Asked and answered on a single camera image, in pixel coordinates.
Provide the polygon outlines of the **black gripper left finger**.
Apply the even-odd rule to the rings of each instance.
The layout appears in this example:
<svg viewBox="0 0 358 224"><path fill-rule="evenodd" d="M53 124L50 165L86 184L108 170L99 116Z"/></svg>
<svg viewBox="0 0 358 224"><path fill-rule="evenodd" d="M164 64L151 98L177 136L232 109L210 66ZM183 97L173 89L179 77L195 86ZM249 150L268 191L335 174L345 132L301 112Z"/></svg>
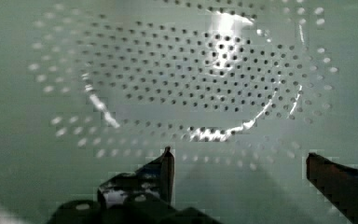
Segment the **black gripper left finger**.
<svg viewBox="0 0 358 224"><path fill-rule="evenodd" d="M165 203L172 201L175 159L171 147L156 159L132 173L120 173L97 188L97 199L104 209L123 204L132 194L150 193Z"/></svg>

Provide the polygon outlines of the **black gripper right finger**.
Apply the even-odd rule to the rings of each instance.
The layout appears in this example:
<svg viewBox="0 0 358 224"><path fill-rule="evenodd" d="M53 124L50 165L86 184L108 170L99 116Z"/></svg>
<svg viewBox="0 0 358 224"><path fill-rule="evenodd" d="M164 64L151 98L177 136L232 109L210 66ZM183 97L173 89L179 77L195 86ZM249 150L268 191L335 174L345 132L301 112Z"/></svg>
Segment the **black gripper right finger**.
<svg viewBox="0 0 358 224"><path fill-rule="evenodd" d="M358 224L358 169L310 153L306 159L309 182L352 224Z"/></svg>

